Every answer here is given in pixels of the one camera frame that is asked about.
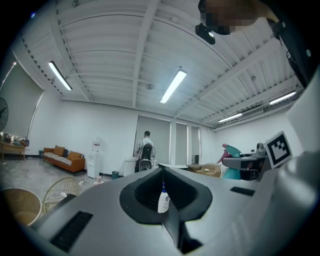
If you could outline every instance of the black slot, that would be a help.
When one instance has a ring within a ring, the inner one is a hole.
[[[51,243],[59,249],[68,252],[92,216],[91,213],[79,211],[51,240]]]
[[[230,191],[236,192],[242,195],[250,196],[250,197],[252,197],[255,193],[255,191],[252,189],[242,188],[238,186],[234,186],[233,188],[230,189]]]

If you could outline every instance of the sofa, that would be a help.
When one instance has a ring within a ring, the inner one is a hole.
[[[43,157],[44,162],[48,161],[73,173],[83,170],[86,164],[83,154],[59,146],[55,146],[55,148],[45,147]]]

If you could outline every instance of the wooden table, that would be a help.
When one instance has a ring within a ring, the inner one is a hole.
[[[20,158],[22,158],[23,153],[23,160],[26,161],[26,155],[25,155],[25,146],[17,146],[8,142],[0,141],[0,148],[2,153],[2,160],[4,159],[4,152],[10,151],[10,152],[20,152]]]

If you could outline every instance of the fan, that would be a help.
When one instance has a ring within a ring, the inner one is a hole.
[[[8,105],[4,98],[0,98],[0,132],[5,128],[8,121]]]

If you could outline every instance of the trash can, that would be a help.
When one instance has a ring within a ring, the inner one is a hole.
[[[42,203],[35,193],[22,188],[7,188],[1,193],[13,217],[20,224],[30,226],[39,218]]]
[[[39,158],[43,159],[44,158],[44,151],[39,150]]]
[[[115,180],[115,179],[118,179],[119,178],[119,172],[118,171],[113,171],[112,172],[112,179]]]

